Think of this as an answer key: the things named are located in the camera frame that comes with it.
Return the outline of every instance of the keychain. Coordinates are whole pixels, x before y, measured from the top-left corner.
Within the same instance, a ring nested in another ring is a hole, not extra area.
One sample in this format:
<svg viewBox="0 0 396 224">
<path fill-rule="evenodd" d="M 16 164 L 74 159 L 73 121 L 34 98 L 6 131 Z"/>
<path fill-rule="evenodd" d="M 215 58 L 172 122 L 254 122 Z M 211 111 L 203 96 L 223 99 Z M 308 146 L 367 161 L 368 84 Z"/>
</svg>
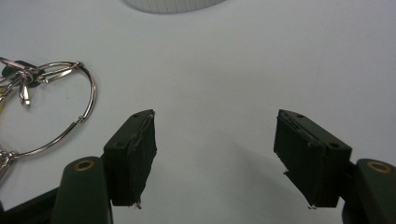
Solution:
<svg viewBox="0 0 396 224">
<path fill-rule="evenodd" d="M 50 84 L 51 82 L 72 74 L 74 71 L 80 70 L 91 84 L 91 97 L 87 108 L 83 115 L 73 121 L 59 136 L 48 142 L 46 145 L 30 150 L 28 152 L 6 151 L 0 148 L 0 180 L 4 177 L 9 166 L 20 158 L 36 155 L 43 152 L 69 135 L 79 124 L 82 124 L 91 114 L 96 101 L 96 85 L 90 72 L 84 67 L 82 62 L 57 62 L 47 63 L 38 67 L 21 61 L 11 61 L 0 57 L 0 62 L 7 67 L 7 73 L 3 71 L 3 78 L 0 78 L 0 113 L 4 107 L 6 99 L 9 98 L 15 89 L 19 89 L 20 102 L 23 106 L 29 106 L 31 99 L 29 97 L 29 88 L 33 88 L 39 84 Z"/>
</svg>

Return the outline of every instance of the white table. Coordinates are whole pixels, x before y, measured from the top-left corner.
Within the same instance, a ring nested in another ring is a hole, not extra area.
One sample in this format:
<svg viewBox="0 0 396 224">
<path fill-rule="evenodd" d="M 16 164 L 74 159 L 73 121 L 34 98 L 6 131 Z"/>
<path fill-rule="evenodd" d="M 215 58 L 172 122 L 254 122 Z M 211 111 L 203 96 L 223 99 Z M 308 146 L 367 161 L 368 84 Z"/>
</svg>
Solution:
<svg viewBox="0 0 396 224">
<path fill-rule="evenodd" d="M 352 161 L 396 163 L 394 1 L 227 0 L 152 15 L 118 1 L 0 3 L 0 52 L 40 65 L 83 61 L 98 86 L 89 120 L 51 152 L 18 161 L 0 188 L 9 209 L 59 186 L 71 161 L 100 156 L 133 113 L 156 111 L 158 155 L 142 210 L 122 223 L 341 223 L 309 210 L 273 152 L 280 108 L 354 148 Z M 89 84 L 72 76 L 17 96 L 0 144 L 40 147 L 83 112 Z"/>
</svg>

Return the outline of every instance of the gray round object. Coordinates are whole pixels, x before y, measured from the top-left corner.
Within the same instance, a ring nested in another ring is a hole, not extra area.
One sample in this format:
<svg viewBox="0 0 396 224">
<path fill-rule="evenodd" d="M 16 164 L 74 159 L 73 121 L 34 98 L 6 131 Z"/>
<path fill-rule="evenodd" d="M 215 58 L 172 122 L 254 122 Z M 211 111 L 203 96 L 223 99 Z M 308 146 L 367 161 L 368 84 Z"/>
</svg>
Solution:
<svg viewBox="0 0 396 224">
<path fill-rule="evenodd" d="M 144 12 L 172 14 L 189 12 L 214 6 L 224 0 L 124 0 L 130 6 Z"/>
</svg>

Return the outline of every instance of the silver ring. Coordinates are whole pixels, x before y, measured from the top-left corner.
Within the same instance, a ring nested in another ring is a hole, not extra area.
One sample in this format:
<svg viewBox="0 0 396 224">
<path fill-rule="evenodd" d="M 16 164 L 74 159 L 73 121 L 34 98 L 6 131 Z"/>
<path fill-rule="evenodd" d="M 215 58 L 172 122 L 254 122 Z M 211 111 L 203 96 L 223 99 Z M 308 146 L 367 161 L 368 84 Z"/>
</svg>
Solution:
<svg viewBox="0 0 396 224">
<path fill-rule="evenodd" d="M 18 71 L 10 74 L 8 77 L 0 79 L 0 106 L 10 96 L 14 88 L 19 87 L 20 100 L 22 105 L 29 106 L 30 98 L 28 93 L 28 85 L 34 81 L 41 84 L 50 84 L 51 82 L 72 74 L 73 71 L 81 70 L 83 74 L 88 78 L 91 84 L 91 97 L 87 108 L 84 113 L 78 117 L 76 121 L 73 121 L 59 136 L 48 142 L 46 145 L 30 150 L 28 152 L 19 153 L 16 151 L 7 152 L 0 148 L 0 180 L 6 173 L 10 164 L 20 158 L 33 156 L 40 152 L 43 152 L 56 144 L 60 143 L 66 138 L 79 124 L 83 123 L 91 114 L 93 107 L 96 102 L 96 84 L 90 74 L 90 72 L 84 67 L 84 63 L 76 62 L 57 62 L 47 63 L 36 68 L 24 66 L 22 64 L 13 62 L 11 60 L 1 58 L 0 62 L 7 66 L 17 68 Z M 46 69 L 55 69 L 53 71 L 46 72 Z"/>
</svg>

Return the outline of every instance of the key ring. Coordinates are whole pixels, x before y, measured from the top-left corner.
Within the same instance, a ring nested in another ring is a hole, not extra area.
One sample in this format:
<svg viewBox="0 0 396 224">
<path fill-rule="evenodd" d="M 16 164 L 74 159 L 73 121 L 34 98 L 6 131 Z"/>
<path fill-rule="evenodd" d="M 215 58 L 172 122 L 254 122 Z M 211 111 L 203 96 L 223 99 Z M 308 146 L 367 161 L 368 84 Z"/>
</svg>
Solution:
<svg viewBox="0 0 396 224">
<path fill-rule="evenodd" d="M 11 96 L 15 88 L 19 87 L 20 101 L 23 106 L 31 104 L 28 89 L 35 84 L 50 84 L 51 82 L 72 74 L 73 71 L 81 70 L 88 78 L 91 84 L 91 96 L 87 108 L 84 113 L 73 121 L 59 136 L 48 142 L 46 145 L 30 150 L 28 152 L 5 151 L 0 148 L 0 180 L 4 177 L 7 169 L 12 162 L 20 158 L 33 156 L 43 152 L 66 138 L 79 124 L 83 123 L 91 114 L 96 101 L 96 85 L 90 72 L 84 67 L 84 63 L 76 62 L 57 62 L 47 63 L 38 67 L 27 66 L 22 63 L 14 62 L 0 57 L 0 62 L 6 66 L 15 69 L 16 72 L 9 74 L 7 77 L 0 79 L 0 112 L 3 108 L 5 100 Z"/>
</svg>

